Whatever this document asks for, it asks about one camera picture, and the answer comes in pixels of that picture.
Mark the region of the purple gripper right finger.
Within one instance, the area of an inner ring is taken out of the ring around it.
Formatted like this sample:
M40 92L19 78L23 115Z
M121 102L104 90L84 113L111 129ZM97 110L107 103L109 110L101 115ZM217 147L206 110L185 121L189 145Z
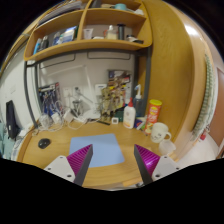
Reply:
M158 156L137 144L134 145L134 156L144 185L180 170L169 156Z

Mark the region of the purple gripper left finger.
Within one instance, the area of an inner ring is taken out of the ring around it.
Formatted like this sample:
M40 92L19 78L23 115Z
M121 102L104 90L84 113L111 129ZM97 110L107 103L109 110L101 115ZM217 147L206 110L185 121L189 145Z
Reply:
M81 186L84 182L92 156L93 145L90 144L67 157L62 155L58 156L44 170Z

